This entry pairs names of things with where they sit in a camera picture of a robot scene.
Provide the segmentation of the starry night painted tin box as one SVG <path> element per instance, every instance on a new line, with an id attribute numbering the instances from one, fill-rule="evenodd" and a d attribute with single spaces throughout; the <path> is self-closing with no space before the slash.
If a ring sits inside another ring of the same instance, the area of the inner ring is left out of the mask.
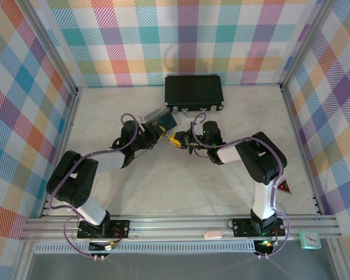
<path id="1" fill-rule="evenodd" d="M 165 129 L 165 131 L 170 131 L 177 126 L 172 112 L 167 107 L 158 108 L 155 111 L 144 116 L 144 118 L 146 120 L 145 125 L 149 125 L 152 122 L 157 122 Z"/>

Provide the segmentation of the black briefcase with metal clasps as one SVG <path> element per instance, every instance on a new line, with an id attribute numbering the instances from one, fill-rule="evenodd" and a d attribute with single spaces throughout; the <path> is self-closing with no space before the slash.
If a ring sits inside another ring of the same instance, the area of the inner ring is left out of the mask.
<path id="1" fill-rule="evenodd" d="M 171 112 L 221 111 L 225 101 L 218 75 L 165 77 L 164 105 Z"/>

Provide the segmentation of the red triangular warning sign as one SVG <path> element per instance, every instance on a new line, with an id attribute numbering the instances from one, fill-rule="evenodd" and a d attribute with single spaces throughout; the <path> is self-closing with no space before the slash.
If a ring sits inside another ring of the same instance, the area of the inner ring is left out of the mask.
<path id="1" fill-rule="evenodd" d="M 277 189 L 278 189 L 278 190 L 281 190 L 281 191 L 283 191 L 283 192 L 289 193 L 289 194 L 292 193 L 291 190 L 290 190 L 290 188 L 289 188 L 289 186 L 288 186 L 288 183 L 287 183 L 286 180 L 282 180 L 282 181 L 279 183 Z"/>

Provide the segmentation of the teal square desk clock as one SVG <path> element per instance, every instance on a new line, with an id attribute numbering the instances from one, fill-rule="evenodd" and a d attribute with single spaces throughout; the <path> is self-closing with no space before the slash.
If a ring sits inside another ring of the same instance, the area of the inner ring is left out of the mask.
<path id="1" fill-rule="evenodd" d="M 319 250 L 321 249 L 320 234 L 315 231 L 299 232 L 300 245 L 302 249 Z"/>

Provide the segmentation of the aluminium side frame rail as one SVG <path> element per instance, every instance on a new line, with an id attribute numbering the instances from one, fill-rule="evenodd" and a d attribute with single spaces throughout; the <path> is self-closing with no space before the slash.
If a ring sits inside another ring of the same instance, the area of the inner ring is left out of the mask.
<path id="1" fill-rule="evenodd" d="M 66 122 L 65 122 L 65 125 L 64 125 L 63 130 L 62 130 L 61 139 L 59 142 L 59 147 L 58 147 L 57 152 L 55 154 L 54 163 L 52 164 L 50 175 L 53 173 L 58 162 L 61 160 L 62 155 L 66 151 L 67 144 L 68 144 L 68 141 L 69 141 L 69 138 L 71 135 L 72 127 L 74 125 L 74 119 L 76 116 L 76 112 L 78 110 L 78 106 L 80 103 L 80 98 L 81 98 L 82 93 L 83 93 L 83 88 L 77 87 L 76 92 L 72 96 L 72 100 L 71 100 L 70 107 L 68 110 Z"/>
<path id="2" fill-rule="evenodd" d="M 317 213 L 319 215 L 324 215 L 324 207 L 323 207 L 323 204 L 321 202 L 319 193 L 317 191 L 317 188 L 316 188 L 316 185 L 315 185 L 315 181 L 314 181 L 312 172 L 310 170 L 309 163 L 307 161 L 307 157 L 306 157 L 306 154 L 305 154 L 303 143 L 302 143 L 299 131 L 297 129 L 298 126 L 297 126 L 296 121 L 295 121 L 295 116 L 294 116 L 294 114 L 292 112 L 291 106 L 289 104 L 289 100 L 288 100 L 288 98 L 286 96 L 286 89 L 284 88 L 284 86 L 281 83 L 279 84 L 279 88 L 280 88 L 281 95 L 282 95 L 282 98 L 283 98 L 284 103 L 285 103 L 286 110 L 288 112 L 289 119 L 291 121 L 293 130 L 294 130 L 294 133 L 295 133 L 296 143 L 297 143 L 298 150 L 299 150 L 299 153 L 300 153 L 302 165 L 304 167 L 304 170 L 305 170 L 305 173 L 306 173 L 306 177 L 309 180 L 309 186 L 310 186 L 310 189 L 312 191 L 311 193 L 312 193 L 313 200 L 314 200 L 314 206 L 316 207 Z"/>

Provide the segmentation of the aluminium front frame rail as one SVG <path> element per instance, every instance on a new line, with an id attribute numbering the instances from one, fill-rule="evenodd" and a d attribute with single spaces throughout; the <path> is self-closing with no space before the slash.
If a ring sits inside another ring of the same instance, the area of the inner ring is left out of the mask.
<path id="1" fill-rule="evenodd" d="M 113 220 L 129 220 L 128 241 L 201 241 L 207 231 L 220 230 L 221 240 L 233 240 L 232 219 L 247 215 L 123 215 Z M 68 216 L 43 216 L 29 219 L 23 231 L 22 242 L 64 241 L 63 228 L 72 241 L 77 240 L 76 220 L 65 225 Z M 336 218 L 332 215 L 291 215 L 283 221 L 289 240 L 299 238 L 299 232 L 315 231 L 322 239 L 341 237 Z"/>

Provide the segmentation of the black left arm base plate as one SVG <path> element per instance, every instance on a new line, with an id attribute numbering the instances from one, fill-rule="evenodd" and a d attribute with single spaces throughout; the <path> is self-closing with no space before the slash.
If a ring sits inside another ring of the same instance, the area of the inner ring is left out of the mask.
<path id="1" fill-rule="evenodd" d="M 85 221 L 78 223 L 78 239 L 127 239 L 130 231 L 129 220 L 106 220 L 96 226 Z"/>

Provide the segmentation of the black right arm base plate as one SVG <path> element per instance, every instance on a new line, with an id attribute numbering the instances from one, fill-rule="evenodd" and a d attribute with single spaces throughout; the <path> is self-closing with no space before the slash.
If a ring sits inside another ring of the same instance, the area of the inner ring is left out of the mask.
<path id="1" fill-rule="evenodd" d="M 234 237 L 285 237 L 286 230 L 284 222 L 278 218 L 269 228 L 258 233 L 257 229 L 251 224 L 250 219 L 232 219 L 232 230 Z"/>

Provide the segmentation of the aluminium corner frame post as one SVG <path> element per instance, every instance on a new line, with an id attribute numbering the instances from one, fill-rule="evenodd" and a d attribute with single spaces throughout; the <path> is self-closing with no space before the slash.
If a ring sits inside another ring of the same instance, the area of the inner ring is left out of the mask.
<path id="1" fill-rule="evenodd" d="M 85 81 L 47 0 L 16 0 L 16 3 L 29 20 L 61 78 L 76 93 L 85 86 Z"/>
<path id="2" fill-rule="evenodd" d="M 309 0 L 283 57 L 283 70 L 278 79 L 285 89 L 294 78 L 315 39 L 338 0 Z"/>

